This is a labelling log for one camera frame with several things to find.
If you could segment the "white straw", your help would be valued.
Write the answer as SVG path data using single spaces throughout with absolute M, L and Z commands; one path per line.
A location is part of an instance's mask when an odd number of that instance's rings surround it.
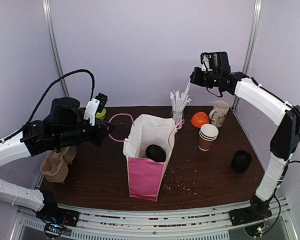
M 187 86 L 183 92 L 183 99 L 186 100 L 188 98 L 188 93 L 190 90 L 190 86 L 191 86 L 191 80 L 188 81 Z

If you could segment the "white pink paper bag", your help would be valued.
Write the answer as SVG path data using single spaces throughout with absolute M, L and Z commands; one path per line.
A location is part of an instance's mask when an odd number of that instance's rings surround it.
M 156 202 L 175 145 L 175 135 L 185 120 L 175 123 L 173 118 L 149 114 L 141 114 L 136 119 L 128 113 L 125 115 L 132 121 L 128 137 L 124 140 L 110 138 L 123 143 L 129 196 Z

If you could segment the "stack of brown paper cups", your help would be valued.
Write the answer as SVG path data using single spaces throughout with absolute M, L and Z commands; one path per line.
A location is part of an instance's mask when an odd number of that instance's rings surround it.
M 212 124 L 204 124 L 199 130 L 198 147 L 201 151 L 209 151 L 219 135 L 219 130 Z

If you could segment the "stack of pulp cup carriers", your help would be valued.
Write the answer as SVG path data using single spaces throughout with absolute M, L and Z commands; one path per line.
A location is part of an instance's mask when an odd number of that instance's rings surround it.
M 63 184 L 68 175 L 69 168 L 76 157 L 76 147 L 63 147 L 60 151 L 52 150 L 43 160 L 40 172 L 50 183 Z

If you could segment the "stack of black cup lids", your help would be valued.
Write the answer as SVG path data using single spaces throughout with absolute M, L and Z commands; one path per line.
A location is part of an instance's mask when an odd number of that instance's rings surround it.
M 238 150 L 233 156 L 231 167 L 237 173 L 244 173 L 248 170 L 251 163 L 251 154 L 245 150 Z

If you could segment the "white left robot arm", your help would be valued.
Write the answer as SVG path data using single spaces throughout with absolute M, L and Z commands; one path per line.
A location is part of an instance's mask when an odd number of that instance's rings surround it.
M 54 195 L 49 191 L 34 190 L 39 175 L 38 162 L 44 153 L 91 142 L 100 146 L 116 128 L 114 124 L 96 117 L 107 102 L 100 94 L 91 98 L 84 109 L 72 97 L 55 98 L 50 113 L 43 120 L 31 120 L 0 140 L 0 201 L 26 207 L 43 215 L 51 222 L 62 218 Z

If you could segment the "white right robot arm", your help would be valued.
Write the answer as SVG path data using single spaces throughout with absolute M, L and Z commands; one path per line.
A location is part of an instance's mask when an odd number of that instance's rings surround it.
M 249 103 L 273 124 L 269 142 L 269 161 L 254 196 L 261 202 L 270 200 L 284 180 L 288 165 L 300 147 L 300 106 L 290 104 L 264 88 L 243 72 L 233 72 L 225 51 L 203 52 L 199 67 L 190 82 L 207 90 L 217 88 L 219 97 L 227 92 Z

